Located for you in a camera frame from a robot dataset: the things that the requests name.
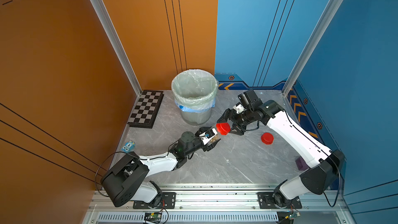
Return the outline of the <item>red lid of jar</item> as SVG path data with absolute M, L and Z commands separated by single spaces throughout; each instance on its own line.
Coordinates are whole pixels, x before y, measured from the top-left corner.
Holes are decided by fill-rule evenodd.
M 266 145 L 271 145 L 274 141 L 274 136 L 271 133 L 264 133 L 261 136 L 261 141 L 262 143 L 266 144 Z
M 216 129 L 217 129 L 217 132 L 219 134 L 221 134 L 221 135 L 227 135 L 231 131 L 231 127 L 230 127 L 230 125 L 227 122 L 225 122 L 225 123 L 217 123 L 216 124 Z

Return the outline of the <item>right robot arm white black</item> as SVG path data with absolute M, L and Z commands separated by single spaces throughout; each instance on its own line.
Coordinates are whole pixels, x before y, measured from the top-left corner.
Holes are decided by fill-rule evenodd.
M 345 156 L 340 150 L 332 151 L 314 139 L 277 102 L 262 102 L 253 90 L 241 93 L 238 98 L 239 103 L 226 109 L 217 120 L 219 133 L 244 135 L 251 123 L 263 123 L 290 144 L 308 166 L 302 174 L 274 189 L 272 201 L 276 206 L 290 207 L 293 199 L 309 192 L 322 195 L 333 182 L 342 180 Z

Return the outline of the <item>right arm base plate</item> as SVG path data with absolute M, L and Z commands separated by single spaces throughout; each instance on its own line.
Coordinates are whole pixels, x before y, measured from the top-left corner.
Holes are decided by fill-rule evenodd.
M 274 192 L 257 193 L 260 209 L 301 209 L 302 203 L 299 197 L 292 200 L 285 200 L 283 197 L 276 196 Z

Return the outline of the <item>red lid of front jar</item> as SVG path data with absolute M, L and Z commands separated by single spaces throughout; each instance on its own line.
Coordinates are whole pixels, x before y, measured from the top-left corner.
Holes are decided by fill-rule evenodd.
M 261 141 L 262 143 L 266 144 L 266 145 L 271 145 L 274 141 L 274 136 L 271 133 L 264 133 L 261 136 Z

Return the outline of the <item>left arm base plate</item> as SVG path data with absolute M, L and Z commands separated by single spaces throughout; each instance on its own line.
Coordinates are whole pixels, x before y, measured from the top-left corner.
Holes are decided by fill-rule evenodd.
M 134 201 L 134 209 L 161 209 L 165 208 L 167 210 L 174 209 L 176 203 L 175 192 L 164 192 L 160 198 L 156 198 L 154 202 L 145 203 L 143 201 Z

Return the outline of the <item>peanut jar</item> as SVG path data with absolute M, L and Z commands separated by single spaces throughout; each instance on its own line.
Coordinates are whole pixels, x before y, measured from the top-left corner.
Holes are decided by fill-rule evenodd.
M 220 140 L 219 135 L 218 135 L 218 134 L 215 134 L 215 135 L 209 140 L 208 145 L 213 144 L 213 143 L 216 143 L 216 142 L 218 142 L 219 140 Z

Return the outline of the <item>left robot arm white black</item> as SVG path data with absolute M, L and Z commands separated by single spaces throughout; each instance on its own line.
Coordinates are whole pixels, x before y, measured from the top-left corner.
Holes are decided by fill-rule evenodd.
M 154 181 L 145 182 L 145 179 L 181 168 L 195 152 L 210 151 L 219 141 L 216 128 L 201 127 L 196 133 L 184 132 L 160 155 L 139 156 L 128 152 L 101 178 L 101 185 L 115 207 L 131 200 L 144 202 L 150 208 L 162 207 L 163 191 Z

